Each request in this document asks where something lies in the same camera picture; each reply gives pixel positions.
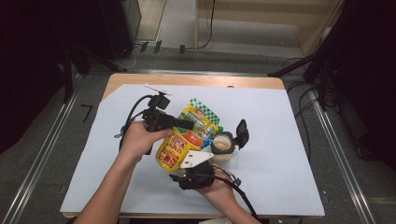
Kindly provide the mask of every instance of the metal rail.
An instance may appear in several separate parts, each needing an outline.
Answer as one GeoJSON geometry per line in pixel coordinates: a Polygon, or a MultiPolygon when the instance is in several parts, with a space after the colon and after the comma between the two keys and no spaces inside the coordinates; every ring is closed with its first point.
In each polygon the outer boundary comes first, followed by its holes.
{"type": "MultiPolygon", "coordinates": [[[[312,100],[317,99],[317,92],[311,91],[310,97],[312,100]]],[[[321,109],[321,106],[318,102],[315,103],[315,109],[317,111],[320,123],[323,126],[323,130],[329,140],[332,153],[335,157],[335,160],[337,161],[340,172],[346,181],[346,186],[350,197],[352,198],[359,217],[361,218],[361,223],[375,224],[375,218],[371,212],[370,206],[366,200],[366,197],[364,196],[363,191],[361,190],[361,186],[355,177],[352,168],[349,165],[349,162],[347,161],[347,157],[341,147],[340,142],[338,141],[334,129],[332,128],[332,124],[327,113],[321,109]]]]}
{"type": "Polygon", "coordinates": [[[3,220],[3,224],[14,224],[18,223],[18,220],[21,217],[23,209],[27,204],[33,189],[35,188],[35,184],[37,183],[38,178],[40,177],[44,166],[50,156],[50,153],[55,145],[55,142],[59,136],[59,133],[64,126],[64,122],[66,121],[74,102],[76,101],[78,90],[82,83],[82,77],[80,75],[76,76],[76,85],[75,90],[70,97],[70,100],[64,104],[59,112],[55,122],[52,124],[52,127],[49,130],[49,134],[47,135],[46,140],[44,141],[42,147],[38,151],[37,156],[35,157],[35,161],[32,164],[28,174],[24,178],[21,183],[17,194],[9,207],[7,214],[3,220]]]}

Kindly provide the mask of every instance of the white board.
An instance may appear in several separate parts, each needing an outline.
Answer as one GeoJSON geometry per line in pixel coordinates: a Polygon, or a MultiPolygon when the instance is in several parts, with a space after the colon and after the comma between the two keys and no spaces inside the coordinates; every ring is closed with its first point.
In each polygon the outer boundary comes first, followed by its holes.
{"type": "MultiPolygon", "coordinates": [[[[219,163],[242,180],[244,191],[258,215],[322,217],[324,210],[299,135],[289,98],[284,90],[155,86],[172,92],[167,114],[177,117],[197,98],[220,118],[224,131],[235,134],[241,119],[250,139],[230,161],[219,163]]],[[[143,85],[122,85],[100,104],[84,151],[64,198],[61,212],[80,212],[99,187],[116,158],[120,133],[134,103],[155,94],[143,85]]],[[[136,113],[147,107],[143,101],[136,113]]],[[[182,190],[155,161],[157,142],[134,170],[121,213],[218,215],[194,190],[182,190]]],[[[243,200],[237,201],[248,211],[243,200]]]]}

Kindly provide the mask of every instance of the food package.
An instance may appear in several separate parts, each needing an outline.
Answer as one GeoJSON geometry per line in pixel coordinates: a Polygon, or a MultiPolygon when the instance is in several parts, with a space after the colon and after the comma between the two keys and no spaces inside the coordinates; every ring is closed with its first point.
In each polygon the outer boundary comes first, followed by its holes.
{"type": "Polygon", "coordinates": [[[212,144],[219,130],[219,117],[199,100],[192,98],[178,116],[194,122],[192,130],[173,128],[163,140],[155,158],[167,172],[177,170],[189,150],[202,150],[212,144]]]}

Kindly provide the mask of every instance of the red logo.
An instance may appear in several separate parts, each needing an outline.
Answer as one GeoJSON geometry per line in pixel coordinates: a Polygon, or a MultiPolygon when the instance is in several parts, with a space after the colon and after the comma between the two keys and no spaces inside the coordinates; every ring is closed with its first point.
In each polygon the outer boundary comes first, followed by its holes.
{"type": "Polygon", "coordinates": [[[202,116],[204,114],[204,111],[202,111],[201,109],[196,109],[195,113],[199,116],[202,116]]]}

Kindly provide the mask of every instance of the small cup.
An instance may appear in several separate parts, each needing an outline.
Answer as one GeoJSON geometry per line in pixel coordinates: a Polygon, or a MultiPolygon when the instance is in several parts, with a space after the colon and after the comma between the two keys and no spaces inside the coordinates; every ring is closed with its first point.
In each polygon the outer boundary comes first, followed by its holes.
{"type": "Polygon", "coordinates": [[[213,161],[228,161],[235,150],[233,135],[228,132],[218,133],[210,148],[214,154],[213,161]]]}

